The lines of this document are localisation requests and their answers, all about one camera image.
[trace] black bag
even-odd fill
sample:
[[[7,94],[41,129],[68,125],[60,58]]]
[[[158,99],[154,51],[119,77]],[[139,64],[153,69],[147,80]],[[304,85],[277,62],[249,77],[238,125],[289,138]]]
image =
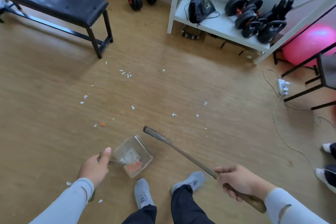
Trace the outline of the black bag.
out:
[[[199,24],[214,11],[216,11],[215,6],[210,0],[190,0],[189,21]]]

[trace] wooden floor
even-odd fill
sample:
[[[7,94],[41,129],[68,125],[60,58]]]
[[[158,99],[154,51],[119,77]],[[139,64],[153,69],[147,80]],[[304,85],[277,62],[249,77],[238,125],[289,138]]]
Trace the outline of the wooden floor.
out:
[[[254,66],[201,41],[182,38],[180,24],[174,25],[172,35],[167,34],[167,4],[145,3],[140,12],[134,12],[127,0],[108,1],[115,42],[101,60],[88,41],[14,15],[2,16],[6,23],[0,25],[1,223],[30,222],[67,188],[67,181],[76,179],[86,158],[107,146],[116,148],[136,134],[154,155],[153,162],[134,179],[120,167],[110,167],[79,223],[121,223],[137,209],[133,186],[139,177],[150,185],[157,223],[172,223],[170,188],[198,168],[146,136],[141,132],[144,125],[211,167],[245,165],[336,223],[336,195],[274,129],[277,97],[263,71],[271,68],[281,73],[288,65],[274,66],[267,59]],[[93,30],[97,38],[105,38],[102,18]],[[266,74],[276,86],[276,76]],[[303,82],[313,76],[308,69],[288,76],[292,93],[303,90]],[[320,90],[290,104],[309,108],[334,98],[332,91]],[[332,110],[317,114],[332,118]],[[318,127],[311,112],[282,103],[275,118],[284,139],[305,152],[316,167],[333,162],[320,150],[323,142],[335,141],[331,125],[325,122]],[[270,223],[267,214],[224,196],[211,177],[194,198],[216,223]]]

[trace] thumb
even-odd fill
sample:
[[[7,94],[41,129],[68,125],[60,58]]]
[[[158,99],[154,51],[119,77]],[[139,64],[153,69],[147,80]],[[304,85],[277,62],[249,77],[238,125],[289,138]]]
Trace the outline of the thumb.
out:
[[[232,183],[233,181],[233,173],[223,173],[223,174],[220,174],[218,179],[217,179],[217,182],[220,183],[220,184],[230,184]]]
[[[110,155],[111,155],[111,148],[107,147],[104,150],[104,153],[99,161],[99,164],[102,164],[103,166],[107,166],[107,164],[109,163],[110,160]]]

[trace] hand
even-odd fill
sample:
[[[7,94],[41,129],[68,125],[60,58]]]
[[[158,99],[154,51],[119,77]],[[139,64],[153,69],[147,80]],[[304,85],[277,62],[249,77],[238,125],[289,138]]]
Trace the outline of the hand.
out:
[[[265,201],[267,194],[276,188],[275,185],[262,179],[241,165],[217,167],[215,168],[215,171],[220,173],[219,178],[217,179],[218,183],[222,185],[228,183],[236,191],[256,196],[263,201]],[[225,187],[223,187],[223,191],[229,194],[231,198],[235,198],[239,202],[243,201],[233,191],[228,190]]]
[[[99,162],[97,161],[97,158],[99,156],[98,154],[86,160],[86,162],[79,170],[77,179],[89,179],[93,183],[94,189],[96,189],[109,172],[109,170],[107,169],[107,164],[109,163],[110,155],[111,148],[108,147],[105,149]]]

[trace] pink exercise ball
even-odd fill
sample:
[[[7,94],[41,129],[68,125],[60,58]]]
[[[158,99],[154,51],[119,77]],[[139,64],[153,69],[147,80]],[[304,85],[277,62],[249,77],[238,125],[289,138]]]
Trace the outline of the pink exercise ball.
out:
[[[303,31],[306,27],[308,27],[308,25],[300,29],[294,36]],[[283,47],[282,52],[287,61],[298,65],[335,42],[336,31],[332,27],[323,24],[314,24],[291,43]],[[325,55],[332,55],[335,52],[336,47],[326,52]],[[305,64],[305,66],[313,65],[316,65],[316,60]]]

